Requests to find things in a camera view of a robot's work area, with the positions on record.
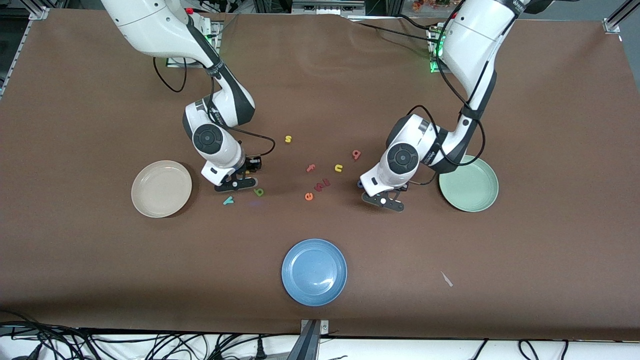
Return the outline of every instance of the plate rim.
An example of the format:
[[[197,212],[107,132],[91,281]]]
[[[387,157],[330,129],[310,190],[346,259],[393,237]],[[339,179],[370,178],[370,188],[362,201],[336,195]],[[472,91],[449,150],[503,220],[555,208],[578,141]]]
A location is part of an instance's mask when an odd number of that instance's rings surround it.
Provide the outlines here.
[[[475,158],[475,156],[471,156],[471,155],[464,155],[462,157],[462,161],[461,162],[468,162],[471,161],[473,158]],[[482,207],[480,209],[473,209],[473,210],[469,210],[468,208],[465,209],[457,204],[455,204],[450,198],[447,197],[446,191],[442,188],[442,180],[440,178],[438,178],[438,187],[440,188],[440,193],[442,194],[442,196],[445,198],[445,200],[451,204],[454,208],[458,209],[458,210],[462,210],[465,211],[467,213],[478,213],[480,211],[484,211],[487,210],[488,208],[490,208],[493,203],[498,199],[498,194],[500,192],[500,181],[498,180],[498,175],[495,173],[494,169],[491,167],[491,165],[489,165],[485,160],[482,160],[481,158],[478,158],[476,161],[480,161],[482,164],[484,164],[489,170],[491,170],[491,172],[489,173],[490,175],[492,175],[492,177],[495,179],[495,194],[492,195],[492,199],[491,201],[485,206]],[[440,177],[445,176],[444,179],[446,179],[446,175],[448,174],[442,174]]]
[[[174,168],[176,168],[177,170],[179,170],[180,172],[182,172],[183,174],[186,175],[186,177],[189,179],[188,183],[189,183],[189,190],[187,191],[187,196],[184,199],[184,202],[173,212],[168,213],[166,215],[150,215],[148,213],[145,213],[144,211],[142,211],[139,207],[140,204],[138,204],[138,202],[136,202],[135,200],[135,194],[134,194],[134,189],[136,187],[137,184],[140,184],[142,181],[142,177],[145,172],[149,172],[151,168],[154,168],[162,163],[166,163],[167,165],[172,165]],[[191,178],[191,174],[189,173],[189,171],[187,170],[187,168],[177,162],[177,161],[173,161],[173,160],[158,160],[155,161],[149,165],[147,165],[146,167],[144,167],[142,170],[140,170],[140,172],[138,172],[138,175],[136,175],[136,178],[133,179],[133,183],[131,184],[131,202],[133,203],[134,208],[136,208],[136,210],[138,210],[138,213],[141,213],[142,215],[145,215],[146,217],[149,218],[166,218],[168,216],[171,216],[175,213],[177,213],[178,211],[180,211],[180,209],[182,209],[184,207],[184,205],[187,203],[187,201],[189,201],[189,198],[191,197],[191,192],[193,191],[193,179]]]
[[[335,251],[337,251],[337,254],[339,254],[339,259],[341,260],[341,263],[344,265],[344,280],[341,282],[340,287],[336,288],[336,294],[332,295],[330,298],[328,298],[328,300],[323,301],[322,303],[318,303],[318,304],[309,304],[308,302],[303,302],[299,299],[296,299],[295,297],[293,297],[293,295],[291,295],[290,292],[290,288],[287,287],[287,282],[285,281],[285,278],[291,278],[291,272],[287,271],[287,269],[289,268],[289,266],[287,266],[287,259],[289,259],[289,257],[291,256],[292,258],[295,257],[295,255],[298,255],[300,252],[298,252],[297,254],[292,255],[292,251],[298,247],[298,246],[303,246],[304,243],[308,243],[308,242],[319,242],[324,244],[325,246],[329,245],[330,248],[335,249]],[[320,238],[309,238],[309,239],[305,239],[302,241],[299,241],[298,243],[296,243],[295,245],[293,245],[289,251],[287,251],[287,254],[285,255],[283,261],[282,261],[282,270],[280,272],[281,278],[282,278],[282,285],[285,288],[285,291],[287,292],[287,294],[289,295],[290,298],[292,298],[293,300],[295,300],[297,303],[302,304],[304,306],[311,306],[311,307],[317,307],[317,306],[324,306],[329,304],[330,302],[334,301],[335,299],[338,298],[338,296],[340,296],[340,294],[342,293],[342,291],[344,290],[344,287],[347,285],[347,279],[348,279],[348,275],[349,275],[349,269],[347,267],[347,259],[344,257],[344,254],[342,253],[342,251],[340,251],[340,249],[335,246],[334,244],[332,244],[330,241],[325,240],[325,239],[320,239]]]

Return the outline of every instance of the green plate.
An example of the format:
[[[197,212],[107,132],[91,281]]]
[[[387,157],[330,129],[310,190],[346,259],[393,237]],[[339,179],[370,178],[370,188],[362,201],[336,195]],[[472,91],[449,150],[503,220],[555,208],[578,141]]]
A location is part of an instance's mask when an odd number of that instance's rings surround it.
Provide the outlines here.
[[[471,155],[464,155],[462,163],[473,158]],[[498,177],[482,159],[440,175],[438,182],[445,199],[463,211],[474,213],[485,210],[498,197]]]

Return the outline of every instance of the cable connector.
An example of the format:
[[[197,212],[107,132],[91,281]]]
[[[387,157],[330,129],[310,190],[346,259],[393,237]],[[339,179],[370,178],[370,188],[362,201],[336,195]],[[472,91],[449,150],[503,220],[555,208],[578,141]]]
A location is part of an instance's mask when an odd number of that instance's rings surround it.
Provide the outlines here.
[[[267,354],[264,352],[264,347],[262,346],[262,336],[258,335],[258,350],[255,353],[255,360],[264,360],[267,358]]]

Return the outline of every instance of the white plate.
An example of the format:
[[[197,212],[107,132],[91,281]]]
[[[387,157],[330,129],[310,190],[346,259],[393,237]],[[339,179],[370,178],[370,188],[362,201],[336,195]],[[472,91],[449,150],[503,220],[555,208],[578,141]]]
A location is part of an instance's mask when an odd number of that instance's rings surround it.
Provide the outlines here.
[[[175,161],[157,161],[136,176],[131,187],[133,206],[150,218],[163,218],[181,209],[191,195],[191,176]]]

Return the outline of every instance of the robotic arm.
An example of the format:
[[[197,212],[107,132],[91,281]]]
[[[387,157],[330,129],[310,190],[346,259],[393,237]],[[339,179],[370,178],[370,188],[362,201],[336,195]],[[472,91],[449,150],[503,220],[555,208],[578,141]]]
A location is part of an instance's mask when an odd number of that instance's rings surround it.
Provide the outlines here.
[[[217,191],[255,186],[256,180],[244,173],[260,169],[260,158],[246,158],[226,130],[251,121],[255,103],[198,29],[203,18],[187,15],[179,0],[102,0],[102,4],[136,50],[160,58],[192,58],[220,84],[220,91],[186,106],[185,132],[207,161],[202,175]]]
[[[456,170],[493,91],[498,49],[530,1],[466,0],[455,17],[445,23],[441,61],[458,78],[468,98],[458,125],[449,132],[418,115],[398,120],[380,162],[360,176],[366,191],[362,194],[364,201],[402,211],[404,206],[396,200],[397,195],[406,189],[419,163],[439,174]],[[396,193],[393,199],[388,196],[390,192]]]

